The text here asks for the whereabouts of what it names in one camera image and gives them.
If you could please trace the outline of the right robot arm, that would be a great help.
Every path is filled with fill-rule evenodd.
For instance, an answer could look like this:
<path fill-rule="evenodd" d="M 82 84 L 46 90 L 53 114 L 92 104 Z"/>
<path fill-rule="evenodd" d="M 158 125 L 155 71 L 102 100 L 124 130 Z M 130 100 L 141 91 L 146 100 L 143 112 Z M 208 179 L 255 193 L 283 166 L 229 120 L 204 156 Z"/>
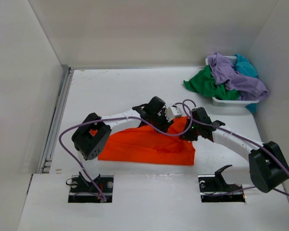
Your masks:
<path fill-rule="evenodd" d="M 245 138 L 219 120 L 212 121 L 203 107 L 191 110 L 180 139 L 197 141 L 208 139 L 243 157 L 249 164 L 251 183 L 261 192 L 268 193 L 289 180 L 289 166 L 277 143 L 262 143 Z"/>

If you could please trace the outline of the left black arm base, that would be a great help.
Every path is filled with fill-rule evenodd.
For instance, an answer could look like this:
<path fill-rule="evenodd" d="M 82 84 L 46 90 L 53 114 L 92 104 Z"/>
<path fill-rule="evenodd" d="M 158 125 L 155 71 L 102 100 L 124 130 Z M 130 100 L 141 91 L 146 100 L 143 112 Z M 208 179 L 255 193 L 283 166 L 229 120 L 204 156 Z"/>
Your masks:
<path fill-rule="evenodd" d="M 112 203 L 114 176 L 99 176 L 94 182 L 104 193 L 106 203 Z M 66 185 L 69 186 L 69 203 L 103 203 L 99 197 L 94 195 L 100 196 L 97 188 L 81 174 L 73 175 L 72 178 L 67 179 Z"/>

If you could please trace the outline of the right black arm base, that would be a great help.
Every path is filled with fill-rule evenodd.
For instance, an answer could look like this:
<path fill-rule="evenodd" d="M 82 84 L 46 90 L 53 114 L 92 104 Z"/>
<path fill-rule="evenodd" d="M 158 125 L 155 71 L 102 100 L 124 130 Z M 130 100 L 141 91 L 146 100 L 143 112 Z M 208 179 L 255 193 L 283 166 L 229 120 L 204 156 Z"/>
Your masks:
<path fill-rule="evenodd" d="M 198 175 L 200 199 L 203 203 L 245 203 L 245 195 L 241 184 L 228 184 L 222 173 L 232 165 L 226 165 L 212 175 Z"/>

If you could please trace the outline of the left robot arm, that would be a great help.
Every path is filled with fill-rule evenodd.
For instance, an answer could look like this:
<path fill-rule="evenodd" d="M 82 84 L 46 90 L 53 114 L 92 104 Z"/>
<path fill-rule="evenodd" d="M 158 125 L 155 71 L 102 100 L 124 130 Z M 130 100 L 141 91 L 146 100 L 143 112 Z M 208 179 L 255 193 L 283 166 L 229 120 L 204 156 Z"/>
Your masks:
<path fill-rule="evenodd" d="M 167 132 L 176 116 L 181 116 L 181 111 L 175 107 L 166 107 L 165 102 L 159 97 L 153 97 L 149 103 L 134 106 L 132 109 L 120 114 L 98 116 L 89 114 L 83 123 L 93 122 L 79 127 L 72 135 L 72 141 L 79 153 L 80 162 L 83 164 L 81 174 L 84 176 L 82 186 L 88 192 L 98 188 L 99 170 L 97 157 L 102 153 L 109 137 L 129 128 L 139 128 L 153 125 L 162 132 Z"/>

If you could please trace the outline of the orange t shirt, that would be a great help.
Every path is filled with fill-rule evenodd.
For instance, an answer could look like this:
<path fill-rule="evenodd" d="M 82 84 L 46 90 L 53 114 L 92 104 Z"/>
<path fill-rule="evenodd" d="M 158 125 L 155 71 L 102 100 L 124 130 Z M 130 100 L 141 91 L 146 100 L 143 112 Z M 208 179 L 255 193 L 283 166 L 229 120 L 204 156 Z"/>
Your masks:
<path fill-rule="evenodd" d="M 189 141 L 178 136 L 157 133 L 150 126 L 116 132 L 108 138 L 102 153 L 103 161 L 192 166 L 196 150 Z"/>

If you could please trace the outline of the lavender t shirt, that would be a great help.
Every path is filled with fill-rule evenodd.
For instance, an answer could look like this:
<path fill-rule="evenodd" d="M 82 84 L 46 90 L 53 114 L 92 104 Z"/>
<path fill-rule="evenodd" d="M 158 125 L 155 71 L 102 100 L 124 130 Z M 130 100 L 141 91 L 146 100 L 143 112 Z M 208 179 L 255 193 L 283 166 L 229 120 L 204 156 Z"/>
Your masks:
<path fill-rule="evenodd" d="M 240 93 L 240 100 L 261 101 L 269 96 L 269 91 L 259 79 L 243 75 L 234 69 L 231 60 L 219 53 L 207 56 L 211 74 L 216 84 L 224 84 L 227 90 Z"/>

